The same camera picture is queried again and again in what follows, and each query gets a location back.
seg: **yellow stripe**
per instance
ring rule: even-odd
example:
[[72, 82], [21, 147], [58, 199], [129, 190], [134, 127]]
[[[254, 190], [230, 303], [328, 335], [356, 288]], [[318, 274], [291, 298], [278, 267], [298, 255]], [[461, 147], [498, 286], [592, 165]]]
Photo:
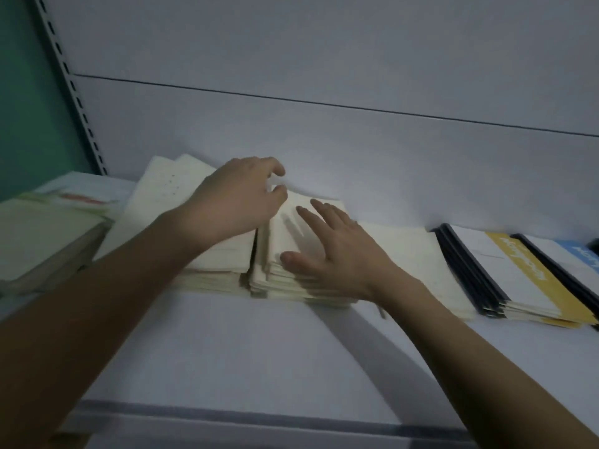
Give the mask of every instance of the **yellow stripe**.
[[507, 234], [485, 232], [508, 258], [561, 311], [561, 319], [595, 324], [593, 313], [543, 266], [526, 246]]

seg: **finger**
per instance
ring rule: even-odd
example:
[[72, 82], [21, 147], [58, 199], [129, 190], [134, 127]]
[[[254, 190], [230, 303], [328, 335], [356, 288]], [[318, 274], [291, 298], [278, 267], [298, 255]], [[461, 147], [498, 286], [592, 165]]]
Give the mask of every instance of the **finger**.
[[270, 173], [274, 173], [277, 176], [285, 175], [285, 167], [273, 157], [261, 158], [260, 163], [264, 166], [267, 175], [270, 175]]
[[341, 219], [341, 222], [343, 222], [345, 225], [349, 226], [349, 227], [355, 227], [356, 226], [356, 221], [353, 220], [351, 217], [348, 216], [348, 213], [341, 210], [340, 208], [337, 208], [334, 205], [331, 205], [333, 211], [335, 211], [335, 213], [337, 214], [337, 217], [339, 217]]
[[281, 205], [287, 200], [287, 187], [284, 184], [279, 184], [270, 192], [269, 197], [276, 207], [276, 213]]
[[297, 206], [296, 211], [300, 217], [308, 224], [314, 234], [318, 237], [322, 245], [325, 245], [329, 236], [331, 236], [331, 227], [313, 212], [310, 212], [302, 206]]
[[281, 254], [281, 263], [287, 271], [293, 274], [310, 277], [322, 276], [325, 269], [323, 261], [315, 260], [299, 252], [283, 252]]
[[345, 225], [341, 221], [337, 213], [333, 210], [333, 205], [330, 205], [329, 203], [319, 202], [316, 199], [311, 199], [310, 203], [312, 203], [314, 209], [318, 211], [318, 214], [322, 216], [326, 224], [330, 226], [333, 230], [339, 229]]

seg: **person's right hand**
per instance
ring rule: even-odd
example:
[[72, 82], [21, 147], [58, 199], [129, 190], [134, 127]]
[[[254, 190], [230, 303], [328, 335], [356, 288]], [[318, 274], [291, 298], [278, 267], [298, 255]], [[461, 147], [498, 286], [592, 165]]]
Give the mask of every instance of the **person's right hand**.
[[394, 264], [345, 212], [316, 199], [310, 203], [322, 219], [301, 206], [297, 207], [297, 212], [322, 242], [326, 257], [317, 260], [299, 252], [283, 252], [281, 262], [289, 272], [316, 277], [324, 286], [348, 297], [377, 303], [383, 294], [381, 287], [390, 282], [418, 282]]

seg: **bare skin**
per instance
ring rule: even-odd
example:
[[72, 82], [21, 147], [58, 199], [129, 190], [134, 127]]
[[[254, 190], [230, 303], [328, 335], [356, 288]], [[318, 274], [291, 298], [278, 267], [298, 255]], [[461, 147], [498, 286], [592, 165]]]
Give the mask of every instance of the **bare skin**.
[[[191, 259], [276, 214], [287, 192], [267, 192], [271, 173], [285, 174], [273, 158], [229, 161], [182, 206], [0, 324], [0, 447], [41, 445]], [[326, 222], [298, 212], [326, 259], [284, 253], [285, 266], [384, 307], [481, 447], [599, 447], [595, 434], [396, 267], [347, 214], [313, 206]]]

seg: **white wall panel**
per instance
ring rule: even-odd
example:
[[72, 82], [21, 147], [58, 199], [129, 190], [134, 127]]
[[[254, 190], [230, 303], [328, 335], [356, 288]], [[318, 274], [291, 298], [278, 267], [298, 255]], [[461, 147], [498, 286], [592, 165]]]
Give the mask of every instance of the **white wall panel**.
[[109, 173], [189, 152], [276, 156], [288, 183], [359, 220], [450, 222], [582, 241], [599, 234], [599, 139], [79, 78]]
[[77, 73], [599, 134], [599, 0], [47, 0]]

